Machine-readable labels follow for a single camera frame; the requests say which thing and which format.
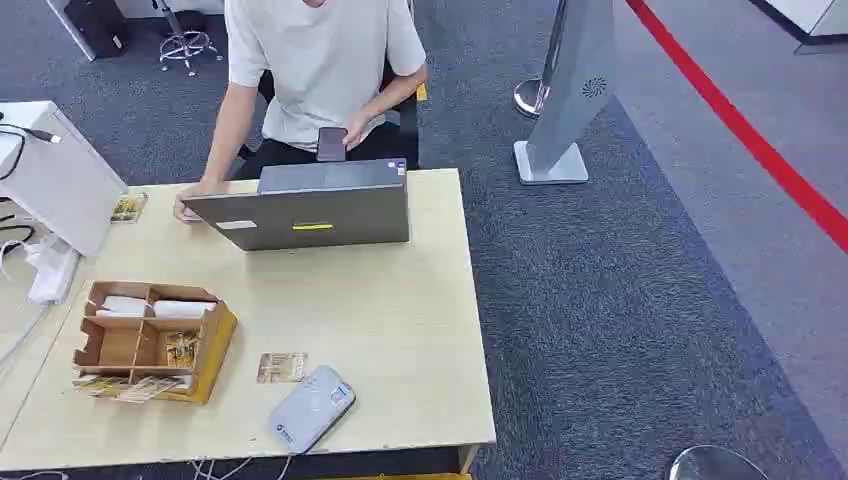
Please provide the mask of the person's right hand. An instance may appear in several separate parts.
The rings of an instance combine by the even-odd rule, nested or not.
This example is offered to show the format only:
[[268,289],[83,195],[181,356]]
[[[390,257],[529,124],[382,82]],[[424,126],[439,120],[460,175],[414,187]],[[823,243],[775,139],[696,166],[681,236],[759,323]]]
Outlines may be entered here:
[[201,179],[176,195],[173,214],[177,220],[185,224],[198,222],[200,221],[200,217],[185,205],[184,200],[187,197],[223,194],[227,193],[228,190],[229,186],[226,181]]

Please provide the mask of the person's left hand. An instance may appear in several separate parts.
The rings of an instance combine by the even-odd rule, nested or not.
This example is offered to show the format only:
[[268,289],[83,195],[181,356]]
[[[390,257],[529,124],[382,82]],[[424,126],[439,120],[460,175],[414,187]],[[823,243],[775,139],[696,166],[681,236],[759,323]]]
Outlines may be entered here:
[[372,119],[373,116],[365,108],[351,117],[346,126],[346,135],[343,138],[343,145],[347,151],[359,146],[366,138]]

